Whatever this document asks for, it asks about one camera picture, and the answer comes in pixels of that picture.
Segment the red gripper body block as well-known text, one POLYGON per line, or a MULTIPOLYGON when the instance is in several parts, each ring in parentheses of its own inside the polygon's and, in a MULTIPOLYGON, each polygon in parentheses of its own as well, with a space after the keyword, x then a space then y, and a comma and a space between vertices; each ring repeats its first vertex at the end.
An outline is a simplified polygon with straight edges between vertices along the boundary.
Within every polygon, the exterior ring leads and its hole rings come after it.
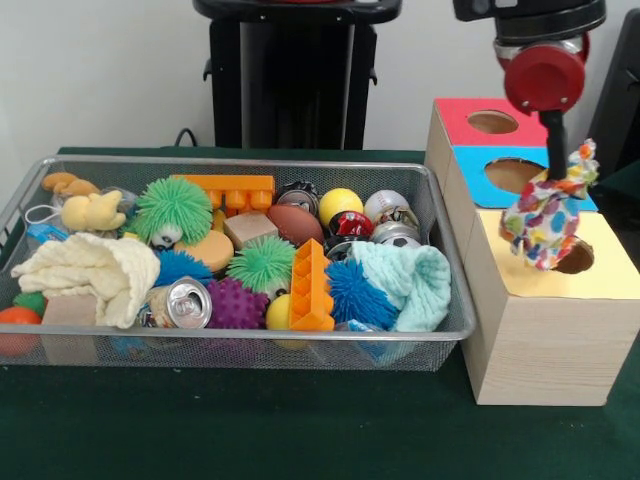
POLYGON ((527 46, 502 46, 504 89, 520 112, 566 113, 580 99, 589 56, 587 33, 527 46))

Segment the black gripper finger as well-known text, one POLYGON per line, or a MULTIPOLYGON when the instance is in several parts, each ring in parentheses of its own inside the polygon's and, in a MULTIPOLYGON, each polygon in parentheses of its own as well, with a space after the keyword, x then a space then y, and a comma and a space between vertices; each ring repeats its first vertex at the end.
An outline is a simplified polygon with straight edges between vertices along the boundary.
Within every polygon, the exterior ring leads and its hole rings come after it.
POLYGON ((541 111, 540 123, 547 130, 548 178, 563 180, 567 175, 567 135, 560 110, 541 111))

